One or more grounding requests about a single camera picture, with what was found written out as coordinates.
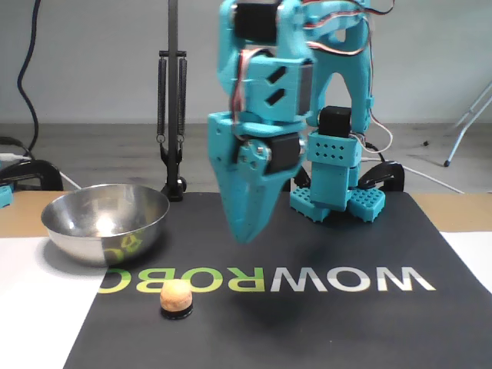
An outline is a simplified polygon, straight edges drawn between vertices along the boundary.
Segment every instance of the black mat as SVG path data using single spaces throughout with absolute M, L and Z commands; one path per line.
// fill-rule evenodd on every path
M 268 229 L 243 246 L 233 241 L 217 194 L 186 194 L 172 205 L 167 228 L 151 258 L 121 267 L 131 272 L 125 289 L 98 294 L 66 369 L 492 367 L 492 298 L 407 194 L 389 194 L 374 224 L 337 215 L 315 225 L 282 198 Z M 370 285 L 341 291 L 327 281 L 338 267 L 363 271 Z M 400 281 L 402 267 L 413 268 L 424 286 L 411 278 L 411 291 L 402 291 L 407 286 L 386 278 L 381 291 L 377 267 Z M 167 321 L 158 294 L 137 291 L 139 273 L 149 268 L 175 268 L 177 278 L 213 268 L 223 282 L 194 294 L 190 317 Z M 228 268 L 251 276 L 263 268 L 265 291 L 231 290 Z M 285 278 L 271 291 L 277 268 L 287 268 L 296 283 L 302 268 L 312 268 L 327 291 L 309 276 L 304 291 L 293 291 Z M 108 274 L 102 287 L 120 280 Z M 337 280 L 361 284 L 350 271 Z M 209 273 L 192 278 L 197 287 L 211 282 Z

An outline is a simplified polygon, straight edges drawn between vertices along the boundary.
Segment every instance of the metal spring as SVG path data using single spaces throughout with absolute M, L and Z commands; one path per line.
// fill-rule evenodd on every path
M 158 110 L 157 110 L 157 142 L 165 141 L 166 131 L 166 71 L 167 61 L 165 58 L 159 60 L 158 73 Z
M 185 58 L 179 59 L 179 91 L 178 91 L 178 136 L 185 137 L 186 116 L 186 71 L 188 62 Z

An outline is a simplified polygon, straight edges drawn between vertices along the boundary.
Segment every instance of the green letter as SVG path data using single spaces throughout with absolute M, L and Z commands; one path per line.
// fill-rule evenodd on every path
M 209 273 L 214 278 L 214 280 L 207 287 L 195 287 L 193 284 L 191 284 L 191 277 L 193 277 L 197 273 Z M 183 274 L 181 279 L 190 282 L 192 292 L 212 292 L 212 291 L 215 291 L 216 289 L 218 289 L 222 285 L 222 281 L 223 281 L 221 272 L 216 271 L 215 269 L 212 269 L 212 268 L 190 269 L 189 271 L 187 271 Z
M 236 278 L 232 278 L 229 281 L 231 290 L 237 292 L 264 292 L 263 268 L 255 268 L 253 277 L 247 276 L 238 268 L 228 268 L 228 270 L 236 276 Z M 254 287 L 241 287 L 239 285 L 241 282 L 253 282 Z
M 151 278 L 148 275 L 150 273 L 164 273 L 164 278 Z M 141 279 L 141 282 L 137 284 L 137 291 L 144 292 L 146 294 L 158 294 L 161 292 L 162 286 L 165 281 L 175 278 L 175 269 L 174 268 L 152 268 L 145 269 L 138 273 L 138 277 Z M 150 288 L 148 287 L 151 283 L 159 283 L 161 284 L 159 287 Z
M 108 269 L 106 273 L 119 273 L 121 275 L 120 283 L 116 284 L 112 288 L 100 287 L 99 294 L 114 294 L 115 292 L 125 289 L 131 281 L 131 274 L 123 269 Z

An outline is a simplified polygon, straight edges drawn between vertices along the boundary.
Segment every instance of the black stand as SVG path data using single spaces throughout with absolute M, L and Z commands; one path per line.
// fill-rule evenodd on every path
M 179 175 L 179 165 L 183 158 L 182 149 L 185 137 L 187 68 L 186 52 L 178 50 L 178 0 L 168 0 L 168 47 L 169 50 L 159 52 L 157 141 L 161 148 L 161 159 L 168 169 L 166 184 L 161 192 L 168 197 L 169 201 L 181 201 L 186 191 L 186 180 Z M 168 150 L 164 148 L 167 64 L 169 66 Z

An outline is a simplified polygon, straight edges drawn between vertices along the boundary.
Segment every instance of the stainless steel bowl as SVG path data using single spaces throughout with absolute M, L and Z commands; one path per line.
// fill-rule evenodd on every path
M 61 196 L 41 220 L 51 240 L 74 259 L 112 266 L 147 251 L 161 234 L 169 200 L 135 184 L 101 184 Z

